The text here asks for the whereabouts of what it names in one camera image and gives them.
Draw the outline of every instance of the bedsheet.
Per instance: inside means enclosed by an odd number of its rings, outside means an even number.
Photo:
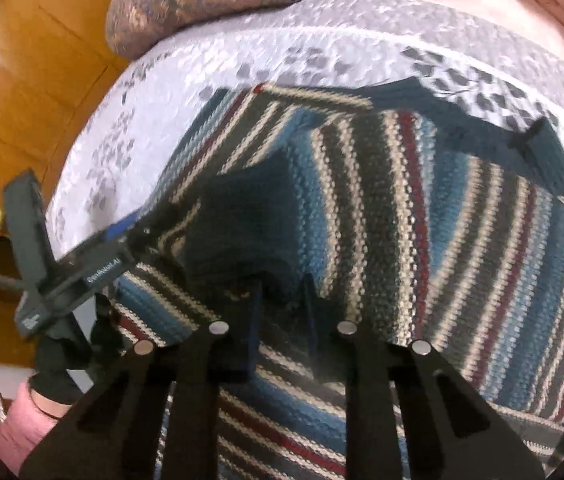
[[[214,89],[412,75],[508,129],[545,115],[564,145],[564,62],[538,44],[421,0],[305,0],[189,28],[129,66],[66,160],[47,209],[55,256],[143,205]]]

